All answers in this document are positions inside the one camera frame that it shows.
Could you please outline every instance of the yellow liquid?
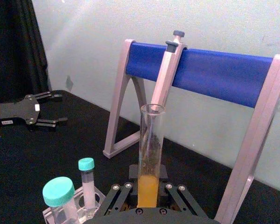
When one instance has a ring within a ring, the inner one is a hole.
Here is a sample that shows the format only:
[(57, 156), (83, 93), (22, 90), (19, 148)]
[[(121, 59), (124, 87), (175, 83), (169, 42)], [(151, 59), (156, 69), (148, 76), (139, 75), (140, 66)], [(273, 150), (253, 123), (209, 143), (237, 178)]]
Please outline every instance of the yellow liquid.
[(158, 188), (159, 180), (155, 176), (143, 175), (138, 178), (138, 207), (155, 208)]

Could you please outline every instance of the black tablecloth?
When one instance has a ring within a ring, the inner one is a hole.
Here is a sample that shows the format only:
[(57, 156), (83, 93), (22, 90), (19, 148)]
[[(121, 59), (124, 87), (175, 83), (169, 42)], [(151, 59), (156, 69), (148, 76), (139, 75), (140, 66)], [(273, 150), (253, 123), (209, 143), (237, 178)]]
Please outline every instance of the black tablecloth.
[[(0, 223), (44, 223), (47, 208), (42, 188), (57, 176), (67, 176), (81, 186), (77, 162), (95, 160), (95, 185), (107, 194), (114, 183), (128, 181), (130, 164), (138, 163), (138, 144), (111, 159), (103, 156), (109, 112), (65, 91), (63, 102), (41, 105), (41, 117), (68, 117), (56, 132), (30, 132), (25, 125), (5, 126), (0, 132)], [(119, 119), (116, 141), (139, 126)], [(169, 180), (185, 184), (193, 197), (214, 218), (231, 169), (164, 139), (162, 164)], [(280, 224), (280, 192), (254, 181), (235, 223)]]

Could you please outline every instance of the teal screw cap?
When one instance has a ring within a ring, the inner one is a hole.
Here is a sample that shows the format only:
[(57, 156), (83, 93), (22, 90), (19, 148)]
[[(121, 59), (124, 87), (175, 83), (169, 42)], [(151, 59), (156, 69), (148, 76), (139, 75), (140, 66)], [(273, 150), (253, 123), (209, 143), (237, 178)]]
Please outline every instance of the teal screw cap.
[(78, 162), (79, 170), (88, 171), (94, 168), (93, 158), (80, 159)]
[(47, 206), (58, 207), (66, 204), (75, 194), (73, 181), (61, 176), (46, 183), (42, 189), (42, 196)]

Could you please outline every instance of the graduated cylinder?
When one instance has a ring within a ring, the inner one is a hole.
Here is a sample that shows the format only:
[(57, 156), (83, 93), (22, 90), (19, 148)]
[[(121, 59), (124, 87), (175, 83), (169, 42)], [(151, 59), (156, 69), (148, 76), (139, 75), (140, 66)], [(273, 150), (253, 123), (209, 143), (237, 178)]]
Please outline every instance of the graduated cylinder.
[(157, 205), (164, 115), (165, 108), (161, 105), (141, 107), (138, 207), (153, 208)]

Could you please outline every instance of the blue bar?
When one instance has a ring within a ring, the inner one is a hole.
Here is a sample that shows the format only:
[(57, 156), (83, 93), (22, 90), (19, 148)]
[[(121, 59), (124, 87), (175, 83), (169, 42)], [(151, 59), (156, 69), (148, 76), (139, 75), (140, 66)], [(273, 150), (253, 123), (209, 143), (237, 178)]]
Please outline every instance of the blue bar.
[[(126, 73), (156, 81), (166, 46), (133, 43)], [(184, 50), (172, 86), (254, 108), (272, 58)]]

